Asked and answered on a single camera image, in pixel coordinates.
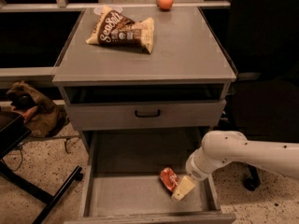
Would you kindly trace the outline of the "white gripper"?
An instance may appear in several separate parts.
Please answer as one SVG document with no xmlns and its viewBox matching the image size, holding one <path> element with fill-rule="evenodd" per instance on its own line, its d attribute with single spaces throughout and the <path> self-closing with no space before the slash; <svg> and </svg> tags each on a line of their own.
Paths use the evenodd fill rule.
<svg viewBox="0 0 299 224">
<path fill-rule="evenodd" d="M 172 194 L 172 199 L 175 201 L 181 201 L 194 189 L 194 180 L 204 181 L 208 178 L 208 174 L 204 173 L 196 166 L 193 154 L 187 159 L 185 168 L 188 175 L 183 176 L 180 179 L 178 186 L 175 188 Z"/>
</svg>

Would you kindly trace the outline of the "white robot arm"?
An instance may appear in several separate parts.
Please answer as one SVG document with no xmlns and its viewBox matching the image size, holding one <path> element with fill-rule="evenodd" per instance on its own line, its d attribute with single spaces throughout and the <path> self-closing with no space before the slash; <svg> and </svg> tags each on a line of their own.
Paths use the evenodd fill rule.
<svg viewBox="0 0 299 224">
<path fill-rule="evenodd" d="M 172 198 L 181 201 L 216 170 L 231 162 L 243 162 L 267 172 L 299 178 L 299 145 L 250 141 L 237 131 L 211 131 L 186 161 L 187 174 L 178 182 Z"/>
</svg>

